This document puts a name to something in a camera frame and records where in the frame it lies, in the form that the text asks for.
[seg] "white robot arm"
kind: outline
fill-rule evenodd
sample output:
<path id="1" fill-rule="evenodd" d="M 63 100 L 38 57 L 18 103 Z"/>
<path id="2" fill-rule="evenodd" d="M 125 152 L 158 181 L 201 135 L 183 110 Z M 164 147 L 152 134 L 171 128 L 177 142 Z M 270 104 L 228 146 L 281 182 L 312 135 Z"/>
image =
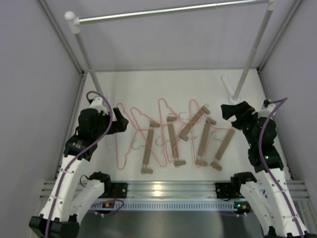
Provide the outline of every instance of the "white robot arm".
<path id="1" fill-rule="evenodd" d="M 75 191 L 82 174 L 89 166 L 97 143 L 106 135 L 124 132 L 128 120 L 118 108 L 113 112 L 116 121 L 112 121 L 112 112 L 107 111 L 103 102 L 110 105 L 99 95 L 89 100 L 90 107 L 81 111 L 79 125 L 75 134 L 65 145 L 62 165 L 51 192 L 50 198 L 38 216 L 33 216 L 29 222 L 30 228 L 40 238 L 75 238 L 79 232 L 80 223 L 100 197 L 110 197 L 112 184 L 109 175 L 101 172 L 93 173 L 85 188 L 73 200 Z"/>
<path id="2" fill-rule="evenodd" d="M 249 161 L 265 188 L 265 194 L 260 191 L 251 172 L 235 174 L 231 177 L 231 184 L 234 191 L 247 199 L 266 238 L 317 238 L 308 233 L 296 211 L 285 181 L 284 165 L 273 146 L 277 133 L 271 118 L 286 99 L 277 101 L 281 102 L 278 106 L 265 100 L 260 112 L 247 102 L 235 106 L 221 105 L 224 119 L 236 116 L 232 126 L 242 130 L 249 143 Z"/>

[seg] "gray wall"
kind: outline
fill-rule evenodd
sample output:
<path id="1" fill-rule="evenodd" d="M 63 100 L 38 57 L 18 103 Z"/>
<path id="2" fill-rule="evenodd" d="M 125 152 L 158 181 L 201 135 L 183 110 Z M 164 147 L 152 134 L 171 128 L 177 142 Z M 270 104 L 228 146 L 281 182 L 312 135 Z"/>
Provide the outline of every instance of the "gray wall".
<path id="1" fill-rule="evenodd" d="M 0 1 L 0 231 L 25 238 L 58 163 L 79 74 L 35 0 Z"/>
<path id="2" fill-rule="evenodd" d="M 295 176 L 305 181 L 313 203 L 317 201 L 316 12 L 316 0 L 302 3 L 262 73 L 270 98 L 289 98 L 276 119 Z"/>
<path id="3" fill-rule="evenodd" d="M 215 2 L 215 0 L 47 0 L 85 67 L 64 19 Z M 253 62 L 263 55 L 294 0 L 278 0 Z M 266 4 L 185 12 L 82 26 L 97 69 L 243 67 Z"/>

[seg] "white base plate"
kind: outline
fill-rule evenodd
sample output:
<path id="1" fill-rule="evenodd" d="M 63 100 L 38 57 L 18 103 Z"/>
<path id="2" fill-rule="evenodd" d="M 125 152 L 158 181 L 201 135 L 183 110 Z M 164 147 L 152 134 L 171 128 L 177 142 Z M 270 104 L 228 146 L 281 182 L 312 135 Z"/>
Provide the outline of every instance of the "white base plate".
<path id="1" fill-rule="evenodd" d="M 111 91 L 112 101 L 115 107 L 117 103 L 123 103 L 126 111 L 130 114 L 131 107 L 139 108 L 143 113 L 149 115 L 156 121 L 159 121 L 158 99 L 165 98 L 169 105 L 177 112 L 186 112 L 182 117 L 188 117 L 188 102 L 195 99 L 199 106 L 209 104 L 208 109 L 212 119 L 217 121 L 216 127 L 230 128 L 230 123 L 222 119 L 221 104 L 228 104 L 228 95 L 221 81 L 222 75 L 227 75 L 232 87 L 237 86 L 242 70 L 170 70 L 170 71 L 132 71 L 132 72 L 99 72 L 97 76 L 104 92 Z M 86 93 L 95 90 L 90 75 L 84 88 L 83 97 L 81 99 L 80 111 L 89 106 L 86 100 Z M 256 70 L 250 70 L 245 85 L 240 94 L 240 101 L 247 101 L 256 110 L 260 110 L 264 101 L 263 89 Z M 163 121 L 166 122 L 168 109 L 164 103 L 161 103 Z M 197 108 L 193 105 L 193 113 L 197 112 Z M 149 121 L 135 112 L 141 128 L 149 128 Z M 193 127 L 195 136 L 201 136 L 205 120 Z M 179 132 L 181 123 L 175 122 L 174 127 L 176 133 Z M 135 133 L 135 129 L 128 125 L 128 129 L 124 133 L 118 134 L 118 151 L 120 167 L 124 163 L 124 155 L 128 151 L 131 140 Z M 223 139 L 226 135 L 225 130 L 219 130 L 213 134 L 213 137 Z M 161 163 L 164 163 L 164 156 L 161 154 L 161 148 L 155 145 L 155 139 L 160 136 L 160 128 L 155 129 L 153 149 L 157 153 Z M 165 136 L 168 139 L 167 126 L 165 127 Z M 145 145 L 145 141 L 141 134 L 138 133 L 135 147 Z M 196 151 L 199 147 L 199 139 L 195 139 Z M 240 131 L 236 131 L 225 151 L 222 159 L 218 162 L 222 166 L 222 171 L 217 171 L 209 166 L 221 144 L 219 140 L 212 140 L 209 151 L 206 154 L 208 166 L 197 168 L 193 162 L 191 141 L 185 142 L 180 140 L 178 150 L 180 159 L 186 160 L 187 164 L 176 168 L 173 163 L 169 163 L 167 167 L 160 168 L 159 164 L 151 155 L 148 168 L 153 169 L 152 175 L 142 175 L 141 166 L 144 154 L 144 147 L 139 150 L 131 150 L 128 155 L 126 168 L 122 171 L 117 169 L 115 146 L 107 147 L 106 139 L 98 143 L 98 148 L 94 152 L 90 167 L 87 168 L 86 175 L 93 172 L 101 171 L 109 174 L 112 180 L 230 180 L 235 173 L 251 171 L 254 168 L 248 160 L 249 145 Z M 275 140 L 275 147 L 285 163 L 278 139 Z M 170 143 L 167 143 L 169 158 L 171 159 Z M 288 169 L 285 169 L 286 179 L 290 179 Z"/>

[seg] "white pole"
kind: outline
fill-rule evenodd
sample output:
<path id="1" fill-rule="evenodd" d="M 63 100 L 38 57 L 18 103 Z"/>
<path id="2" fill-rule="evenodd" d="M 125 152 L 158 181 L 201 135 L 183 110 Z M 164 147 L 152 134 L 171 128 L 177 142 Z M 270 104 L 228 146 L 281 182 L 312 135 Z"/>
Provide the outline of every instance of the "white pole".
<path id="1" fill-rule="evenodd" d="M 269 19 L 270 19 L 271 15 L 272 15 L 272 12 L 273 12 L 274 8 L 275 8 L 275 4 L 276 4 L 275 0 L 270 0 L 270 2 L 268 3 L 266 13 L 264 15 L 264 18 L 263 18 L 262 24 L 260 26 L 260 29 L 258 31 L 258 34 L 256 36 L 256 39 L 254 40 L 252 49 L 251 49 L 249 57 L 248 57 L 248 60 L 247 60 L 247 62 L 245 64 L 245 66 L 244 66 L 244 69 L 243 69 L 242 75 L 240 77 L 238 86 L 237 86 L 237 88 L 236 88 L 236 90 L 234 92 L 234 95 L 231 98 L 232 101 L 238 101 L 238 97 L 239 97 L 240 91 L 242 89 L 244 81 L 246 80 L 246 77 L 248 75 L 248 72 L 249 72 L 249 69 L 251 67 L 251 64 L 252 64 L 252 61 L 254 59 L 254 56 L 255 56 L 255 54 L 256 54 L 256 52 L 258 50 L 258 47 L 259 47 L 259 44 L 261 42 L 263 33 L 264 33 L 264 31 L 265 31 L 265 29 L 267 27 Z"/>
<path id="2" fill-rule="evenodd" d="M 96 87 L 97 92 L 101 93 L 102 95 L 104 95 L 103 90 L 99 84 L 99 80 L 98 77 L 96 75 L 96 72 L 93 68 L 93 64 L 91 63 L 91 60 L 88 56 L 88 52 L 86 50 L 86 46 L 84 44 L 83 38 L 81 37 L 80 34 L 80 23 L 79 23 L 79 18 L 76 17 L 75 13 L 72 11 L 68 11 L 67 13 L 65 13 L 65 19 L 68 21 L 68 25 L 70 27 L 71 32 L 74 34 L 77 43 L 79 45 L 79 48 L 81 50 L 81 53 L 83 54 L 84 60 L 87 64 L 87 68 L 88 68 L 88 72 L 90 73 L 90 76 L 93 80 L 93 83 Z"/>

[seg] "metal rod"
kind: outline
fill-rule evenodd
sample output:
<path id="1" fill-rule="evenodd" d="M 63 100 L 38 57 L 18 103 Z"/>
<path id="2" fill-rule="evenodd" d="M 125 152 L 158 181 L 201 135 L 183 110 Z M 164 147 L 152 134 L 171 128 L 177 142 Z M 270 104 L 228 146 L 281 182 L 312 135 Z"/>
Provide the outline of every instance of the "metal rod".
<path id="1" fill-rule="evenodd" d="M 239 1 L 229 1 L 229 2 L 218 2 L 218 3 L 210 3 L 210 4 L 203 4 L 203 5 L 193 5 L 193 6 L 174 7 L 174 8 L 139 11 L 139 12 L 131 12 L 131 13 L 122 13 L 122 14 L 108 15 L 108 16 L 79 18 L 79 23 L 89 24 L 89 23 L 97 23 L 97 22 L 103 22 L 103 21 L 115 21 L 115 20 L 123 20 L 123 19 L 136 18 L 136 17 L 164 15 L 164 14 L 171 14 L 171 13 L 177 13 L 177 12 L 206 10 L 206 9 L 226 7 L 226 6 L 243 6 L 243 5 L 251 5 L 251 4 L 268 3 L 268 2 L 269 0 L 239 0 Z"/>
<path id="2" fill-rule="evenodd" d="M 80 66 L 80 63 L 78 62 L 78 59 L 75 56 L 75 53 L 73 52 L 70 44 L 68 43 L 65 35 L 63 34 L 63 32 L 60 29 L 60 26 L 58 25 L 54 15 L 52 14 L 51 9 L 49 8 L 48 4 L 46 3 L 45 0 L 37 0 L 36 1 L 39 5 L 39 7 L 43 10 L 43 12 L 45 13 L 45 15 L 47 16 L 53 30 L 55 31 L 57 37 L 59 38 L 59 40 L 62 42 L 62 45 L 64 47 L 64 49 L 66 50 L 70 60 L 72 61 L 72 63 L 74 64 L 75 68 L 77 69 L 79 74 L 83 73 L 83 69 Z"/>
<path id="3" fill-rule="evenodd" d="M 252 64 L 252 61 L 253 61 L 253 58 L 254 56 L 256 55 L 256 52 L 258 50 L 258 46 L 261 42 L 261 39 L 262 39 L 262 36 L 263 36 L 263 33 L 266 29 L 266 26 L 269 22 L 269 19 L 272 15 L 272 12 L 273 10 L 269 10 L 267 9 L 266 12 L 265 12 L 265 15 L 264 15 L 264 18 L 263 18 L 263 21 L 262 21 L 262 24 L 260 26 L 260 29 L 258 31 L 258 34 L 256 36 L 256 39 L 254 40 L 254 43 L 253 43 L 253 46 L 252 46 L 252 49 L 250 51 L 250 54 L 249 54 L 249 57 L 248 57 L 248 60 L 244 66 L 244 69 L 243 69 L 243 72 L 242 72 L 242 75 L 240 77 L 240 80 L 239 80 L 239 83 L 238 83 L 238 86 L 236 88 L 236 91 L 234 92 L 234 95 L 232 97 L 233 100 L 237 100 L 238 97 L 239 97 L 239 94 L 240 94 L 240 91 L 242 89 L 242 86 L 244 84 L 244 81 L 246 80 L 246 77 L 248 75 L 248 72 L 249 72 L 249 69 L 251 67 L 251 64 Z"/>
<path id="4" fill-rule="evenodd" d="M 95 72 L 95 70 L 93 68 L 93 64 L 91 63 L 91 60 L 90 60 L 90 58 L 88 56 L 88 52 L 86 50 L 83 38 L 81 37 L 81 33 L 79 32 L 79 33 L 74 34 L 74 35 L 75 35 L 75 38 L 76 38 L 77 43 L 79 45 L 79 48 L 81 50 L 81 53 L 83 54 L 84 60 L 85 60 L 85 62 L 87 64 L 88 72 L 90 73 L 90 76 L 91 76 L 91 78 L 93 80 L 93 83 L 94 83 L 94 85 L 96 87 L 96 90 L 97 90 L 97 92 L 99 92 L 102 95 L 104 95 L 103 90 L 102 90 L 102 88 L 101 88 L 101 86 L 99 84 L 96 72 Z"/>
<path id="5" fill-rule="evenodd" d="M 273 50 L 275 49 L 275 46 L 276 46 L 277 42 L 279 41 L 279 39 L 281 39 L 281 36 L 284 34 L 287 26 L 289 25 L 290 21 L 292 20 L 293 16 L 297 12 L 297 10 L 298 10 L 298 8 L 299 8 L 299 6 L 301 5 L 302 2 L 303 2 L 303 0 L 296 0 L 294 2 L 294 4 L 292 5 L 290 11 L 287 13 L 287 16 L 284 19 L 283 24 L 278 29 L 277 34 L 275 35 L 273 41 L 270 44 L 270 48 L 267 50 L 263 60 L 260 63 L 259 71 L 263 70 L 268 58 L 270 57 L 270 55 L 272 54 Z"/>
<path id="6" fill-rule="evenodd" d="M 81 100 L 83 92 L 84 92 L 86 78 L 87 78 L 87 73 L 84 72 L 83 76 L 80 77 L 78 89 L 77 89 L 77 92 L 76 92 L 76 96 L 74 98 L 74 102 L 73 102 L 72 107 L 71 107 L 72 111 L 71 111 L 71 114 L 69 116 L 69 120 L 68 120 L 68 123 L 67 123 L 66 133 L 65 133 L 65 136 L 64 136 L 61 152 L 59 154 L 59 163 L 58 163 L 58 165 L 56 167 L 54 178 L 56 178 L 56 176 L 57 176 L 57 172 L 58 172 L 59 166 L 61 166 L 62 159 L 64 157 L 64 146 L 65 146 L 66 142 L 69 140 L 70 136 L 74 133 L 75 123 L 76 123 L 76 116 L 77 116 L 77 113 L 78 113 L 80 100 Z"/>

